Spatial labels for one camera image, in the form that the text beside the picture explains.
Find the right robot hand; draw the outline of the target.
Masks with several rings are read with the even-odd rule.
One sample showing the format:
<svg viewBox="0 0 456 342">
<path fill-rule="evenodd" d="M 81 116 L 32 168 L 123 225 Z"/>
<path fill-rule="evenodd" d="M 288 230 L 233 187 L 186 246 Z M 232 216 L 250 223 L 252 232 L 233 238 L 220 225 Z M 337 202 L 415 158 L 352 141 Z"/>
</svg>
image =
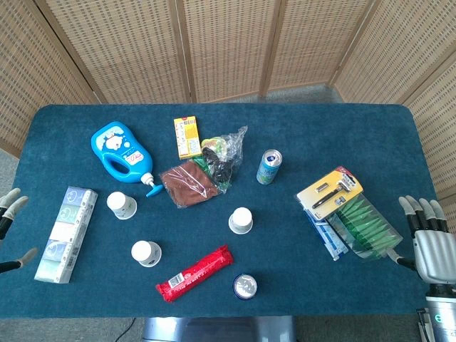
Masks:
<svg viewBox="0 0 456 342">
<path fill-rule="evenodd" d="M 455 284 L 455 235 L 449 232 L 445 213 L 436 200 L 398 198 L 405 213 L 413 243 L 414 258 L 394 249 L 387 255 L 396 264 L 418 273 L 427 284 Z"/>
</svg>

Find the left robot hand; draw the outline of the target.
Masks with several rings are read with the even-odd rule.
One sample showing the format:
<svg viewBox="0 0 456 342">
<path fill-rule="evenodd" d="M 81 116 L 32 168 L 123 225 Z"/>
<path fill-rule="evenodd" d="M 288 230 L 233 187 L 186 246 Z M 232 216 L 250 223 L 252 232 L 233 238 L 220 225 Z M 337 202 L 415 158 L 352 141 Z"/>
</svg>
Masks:
<svg viewBox="0 0 456 342">
<path fill-rule="evenodd" d="M 1 244 L 9 231 L 16 215 L 25 206 L 29 198 L 20 197 L 21 190 L 14 188 L 1 197 Z M 37 255 L 38 248 L 28 250 L 21 258 L 1 263 L 1 273 L 24 268 Z"/>
</svg>

